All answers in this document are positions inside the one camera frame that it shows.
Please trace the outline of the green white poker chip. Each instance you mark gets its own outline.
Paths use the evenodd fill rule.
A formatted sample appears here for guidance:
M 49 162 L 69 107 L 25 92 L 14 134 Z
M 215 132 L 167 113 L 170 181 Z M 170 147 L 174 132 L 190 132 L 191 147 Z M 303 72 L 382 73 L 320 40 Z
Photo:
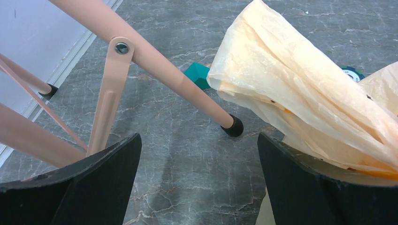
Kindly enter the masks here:
M 356 68 L 350 66 L 341 66 L 340 68 L 357 83 L 365 78 L 365 76 Z

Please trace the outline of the pink tripod easel stand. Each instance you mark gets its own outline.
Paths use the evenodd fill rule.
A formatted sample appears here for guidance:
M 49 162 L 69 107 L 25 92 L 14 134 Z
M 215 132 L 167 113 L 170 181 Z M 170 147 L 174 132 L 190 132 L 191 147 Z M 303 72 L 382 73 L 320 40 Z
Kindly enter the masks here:
M 242 121 L 227 113 L 194 82 L 101 0 L 55 0 L 53 4 L 108 42 L 108 51 L 89 143 L 66 125 L 34 90 L 54 93 L 45 83 L 5 56 L 1 71 L 12 77 L 77 143 L 66 143 L 5 105 L 0 106 L 0 142 L 58 168 L 105 149 L 131 63 L 135 63 L 218 123 L 231 137 L 240 136 Z

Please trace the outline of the teal wedge block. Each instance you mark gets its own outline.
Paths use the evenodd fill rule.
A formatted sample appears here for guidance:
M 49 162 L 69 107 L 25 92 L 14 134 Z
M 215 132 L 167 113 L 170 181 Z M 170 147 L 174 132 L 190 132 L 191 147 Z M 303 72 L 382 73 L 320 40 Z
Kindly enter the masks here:
M 200 89 L 206 90 L 210 88 L 207 82 L 207 75 L 209 70 L 210 68 L 194 62 L 184 71 L 184 75 L 186 75 Z

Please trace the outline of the cream banana print plastic bag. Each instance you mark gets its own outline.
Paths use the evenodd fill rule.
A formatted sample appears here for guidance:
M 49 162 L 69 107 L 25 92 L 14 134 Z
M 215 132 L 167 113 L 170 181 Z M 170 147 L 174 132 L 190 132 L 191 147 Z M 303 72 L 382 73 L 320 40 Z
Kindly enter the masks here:
M 282 143 L 342 169 L 398 181 L 398 65 L 355 82 L 261 0 L 227 29 L 207 81 L 283 133 Z M 277 225 L 266 188 L 256 223 Z

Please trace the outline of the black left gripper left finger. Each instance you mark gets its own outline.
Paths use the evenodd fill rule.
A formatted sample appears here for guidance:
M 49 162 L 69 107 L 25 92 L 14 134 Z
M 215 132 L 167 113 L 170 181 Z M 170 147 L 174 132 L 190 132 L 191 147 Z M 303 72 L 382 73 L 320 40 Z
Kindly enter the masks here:
M 1 224 L 121 225 L 141 149 L 136 133 L 66 167 L 1 183 Z

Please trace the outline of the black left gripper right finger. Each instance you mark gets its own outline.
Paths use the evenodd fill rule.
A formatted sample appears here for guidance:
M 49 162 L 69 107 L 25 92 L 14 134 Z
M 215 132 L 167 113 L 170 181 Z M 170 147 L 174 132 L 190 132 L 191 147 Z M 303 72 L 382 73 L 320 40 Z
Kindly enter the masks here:
M 264 133 L 257 145 L 278 225 L 397 224 L 397 181 L 342 169 Z

